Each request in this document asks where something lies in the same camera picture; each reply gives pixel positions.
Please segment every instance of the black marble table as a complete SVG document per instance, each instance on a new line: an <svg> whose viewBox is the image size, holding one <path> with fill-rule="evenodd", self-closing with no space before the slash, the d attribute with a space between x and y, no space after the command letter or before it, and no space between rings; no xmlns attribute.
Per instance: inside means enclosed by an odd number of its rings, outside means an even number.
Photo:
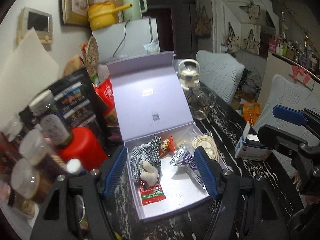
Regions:
<svg viewBox="0 0 320 240"><path fill-rule="evenodd" d="M235 145L246 122L228 104L218 97L216 105L206 120L196 121L199 129L212 132L225 164L235 174L244 177L262 175L267 179L279 202L286 221L301 210L303 205L289 176L278 159L272 154L265 162L255 162L235 158ZM202 240L215 214L217 202L208 199L187 211L152 222L139 220L130 189L128 172L125 168L113 199L106 203L107 213L114 230L124 240ZM239 197L238 208L230 239L238 238L244 208L244 198Z"/></svg>

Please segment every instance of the white mini fridge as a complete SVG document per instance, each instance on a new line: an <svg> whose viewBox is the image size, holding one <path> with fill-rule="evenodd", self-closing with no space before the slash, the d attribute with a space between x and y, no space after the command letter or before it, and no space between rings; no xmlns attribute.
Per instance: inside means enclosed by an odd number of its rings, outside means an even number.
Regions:
<svg viewBox="0 0 320 240"><path fill-rule="evenodd" d="M92 35L98 43L101 63L113 61L112 58L140 56L147 53L143 45L158 38L157 21L156 19L143 18L130 21L127 25L126 23L118 23L92 31Z"/></svg>

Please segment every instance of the black and white checkered cloth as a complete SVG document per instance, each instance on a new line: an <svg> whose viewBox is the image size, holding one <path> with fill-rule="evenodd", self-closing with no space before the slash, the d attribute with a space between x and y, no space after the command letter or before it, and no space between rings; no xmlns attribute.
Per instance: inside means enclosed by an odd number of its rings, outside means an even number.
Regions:
<svg viewBox="0 0 320 240"><path fill-rule="evenodd" d="M132 149L130 158L132 177L134 182L140 181L140 174L144 171L142 167L143 161L148 161L150 164L156 168L161 165L161 160L159 157L159 146L161 142L161 137L155 136L151 142L147 144L142 144L141 146L136 146Z"/></svg>

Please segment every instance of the white cord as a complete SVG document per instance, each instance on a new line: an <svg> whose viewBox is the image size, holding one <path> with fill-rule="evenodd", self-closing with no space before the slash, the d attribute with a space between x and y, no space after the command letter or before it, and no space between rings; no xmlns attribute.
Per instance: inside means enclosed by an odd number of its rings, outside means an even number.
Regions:
<svg viewBox="0 0 320 240"><path fill-rule="evenodd" d="M192 146L194 149L196 149L199 146L202 146L210 159L215 161L219 160L218 149L216 143L214 142L211 136L203 135L193 139Z"/></svg>

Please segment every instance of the framed picture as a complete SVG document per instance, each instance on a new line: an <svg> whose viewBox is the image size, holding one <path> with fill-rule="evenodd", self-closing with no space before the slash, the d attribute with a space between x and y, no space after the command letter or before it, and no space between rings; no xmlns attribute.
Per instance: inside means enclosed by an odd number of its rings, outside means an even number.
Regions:
<svg viewBox="0 0 320 240"><path fill-rule="evenodd" d="M88 26L88 0L61 0L61 25Z"/></svg>

